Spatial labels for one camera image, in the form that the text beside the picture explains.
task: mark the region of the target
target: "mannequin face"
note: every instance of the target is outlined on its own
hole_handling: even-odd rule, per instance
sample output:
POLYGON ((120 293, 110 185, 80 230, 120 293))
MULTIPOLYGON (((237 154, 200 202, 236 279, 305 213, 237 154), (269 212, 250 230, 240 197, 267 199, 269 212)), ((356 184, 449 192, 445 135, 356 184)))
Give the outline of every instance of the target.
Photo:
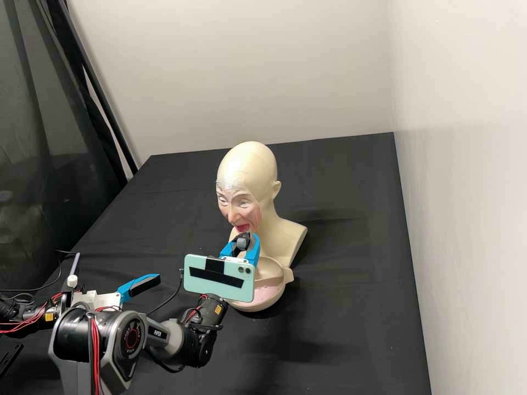
POLYGON ((218 207, 221 213, 236 227, 238 233, 256 232, 262 220, 260 204, 245 188, 221 188, 216 185, 218 207))

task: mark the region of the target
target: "mannequin ear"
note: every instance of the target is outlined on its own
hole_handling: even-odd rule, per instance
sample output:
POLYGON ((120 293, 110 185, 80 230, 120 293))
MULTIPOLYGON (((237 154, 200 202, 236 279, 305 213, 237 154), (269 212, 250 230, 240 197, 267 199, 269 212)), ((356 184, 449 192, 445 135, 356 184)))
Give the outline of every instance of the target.
POLYGON ((280 181, 273 182, 273 200, 276 198, 276 195, 278 195, 278 192, 280 192, 281 188, 282 183, 280 181))

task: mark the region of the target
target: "open mouth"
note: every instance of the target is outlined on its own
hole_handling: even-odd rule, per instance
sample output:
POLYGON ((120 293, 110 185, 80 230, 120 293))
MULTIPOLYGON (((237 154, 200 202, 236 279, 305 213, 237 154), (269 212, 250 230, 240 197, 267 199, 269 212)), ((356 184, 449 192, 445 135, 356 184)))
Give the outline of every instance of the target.
POLYGON ((249 231, 250 225, 249 224, 243 224, 243 225, 238 225, 235 228, 236 228, 237 232, 244 233, 244 232, 248 232, 249 231))

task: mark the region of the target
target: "white knob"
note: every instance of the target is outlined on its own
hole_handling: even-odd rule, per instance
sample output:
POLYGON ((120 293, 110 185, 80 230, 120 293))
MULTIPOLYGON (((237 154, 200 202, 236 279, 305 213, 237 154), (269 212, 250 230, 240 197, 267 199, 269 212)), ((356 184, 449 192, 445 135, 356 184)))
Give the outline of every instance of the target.
POLYGON ((66 280, 66 284, 70 288, 75 288, 77 286, 78 278, 75 274, 69 275, 68 279, 66 280))

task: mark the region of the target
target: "red tongue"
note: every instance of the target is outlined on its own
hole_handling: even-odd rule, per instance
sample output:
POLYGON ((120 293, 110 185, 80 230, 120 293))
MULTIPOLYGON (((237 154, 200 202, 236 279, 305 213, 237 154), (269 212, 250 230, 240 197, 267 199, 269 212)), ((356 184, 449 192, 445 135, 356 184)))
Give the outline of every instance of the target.
POLYGON ((247 232, 249 230, 249 224, 240 225, 236 227, 236 230, 239 231, 240 233, 247 232))

